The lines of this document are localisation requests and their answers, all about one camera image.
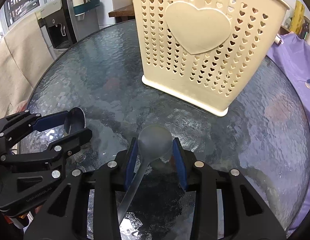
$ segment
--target glass table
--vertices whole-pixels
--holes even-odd
[[[42,115],[81,107],[91,142],[68,158],[71,171],[98,169],[147,125],[166,127],[214,169],[239,169],[288,229],[310,177],[310,131],[298,95],[265,58],[248,85],[216,117],[144,85],[135,21],[105,28],[75,44],[45,73],[28,105]],[[21,153],[44,150],[63,126],[23,139]],[[189,239],[195,193],[185,193],[171,156],[151,163],[120,230],[122,239]],[[87,234],[92,238],[92,199]],[[120,203],[123,193],[117,194]]]

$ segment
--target wooden table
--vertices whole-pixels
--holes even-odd
[[[135,19],[134,6],[128,5],[108,13],[109,17],[115,17],[116,23]]]

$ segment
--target screw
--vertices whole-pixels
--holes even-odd
[[[74,177],[77,177],[78,175],[80,175],[80,170],[73,170],[72,171],[72,175],[74,176]]]
[[[56,145],[56,146],[54,147],[54,150],[55,150],[56,152],[59,152],[61,149],[62,149],[62,148],[61,148],[61,146],[59,146],[59,145]]]
[[[201,162],[201,161],[195,162],[194,165],[195,165],[195,167],[197,167],[197,168],[202,168],[202,167],[204,167],[204,163]]]
[[[110,161],[108,164],[107,164],[108,167],[110,168],[114,168],[117,166],[117,162],[116,161]]]
[[[239,170],[232,169],[232,170],[230,171],[230,173],[231,173],[231,175],[233,175],[233,176],[238,176],[238,175],[239,175]]]
[[[61,176],[61,173],[58,170],[52,171],[52,177],[57,179]]]

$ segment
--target silver spoon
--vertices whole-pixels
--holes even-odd
[[[142,162],[117,209],[119,224],[121,224],[135,196],[148,165],[152,161],[163,157],[169,151],[172,151],[172,136],[170,131],[159,125],[145,127],[138,136],[138,150],[142,156]]]
[[[64,130],[66,135],[75,133],[86,127],[85,113],[79,107],[72,108],[64,122]]]

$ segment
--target beige curtain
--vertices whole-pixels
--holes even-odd
[[[0,118],[28,100],[53,58],[35,14],[16,24],[0,41]]]

